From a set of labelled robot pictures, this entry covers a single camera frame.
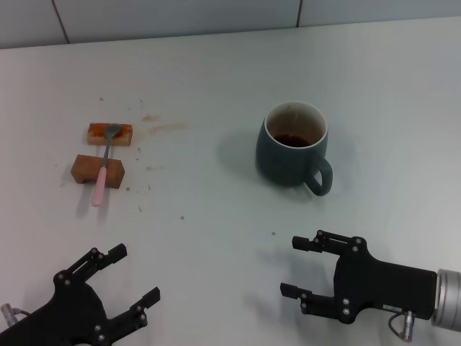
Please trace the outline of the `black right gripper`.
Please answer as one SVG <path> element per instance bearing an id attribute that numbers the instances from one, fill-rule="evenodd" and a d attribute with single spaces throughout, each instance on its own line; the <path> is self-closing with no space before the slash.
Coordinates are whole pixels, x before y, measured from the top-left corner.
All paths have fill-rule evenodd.
<path id="1" fill-rule="evenodd" d="M 292 247 L 304 252 L 327 252 L 339 256 L 334 273 L 334 297 L 280 284 L 286 298 L 300 300 L 304 315 L 338 319 L 351 324 L 364 309 L 413 312 L 428 320 L 435 309 L 437 274 L 434 271 L 375 259 L 367 242 L 319 230 L 312 239 L 292 238 Z"/>

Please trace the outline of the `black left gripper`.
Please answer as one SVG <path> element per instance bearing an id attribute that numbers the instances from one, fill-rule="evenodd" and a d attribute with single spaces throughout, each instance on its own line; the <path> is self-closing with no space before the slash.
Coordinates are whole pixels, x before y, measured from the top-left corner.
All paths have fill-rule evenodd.
<path id="1" fill-rule="evenodd" d="M 158 287 L 127 311 L 108 319 L 101 300 L 85 282 L 127 256 L 124 244 L 108 253 L 93 247 L 53 278 L 55 291 L 41 308 L 1 333 L 2 345 L 111 345 L 144 328 L 146 309 L 161 300 Z"/>

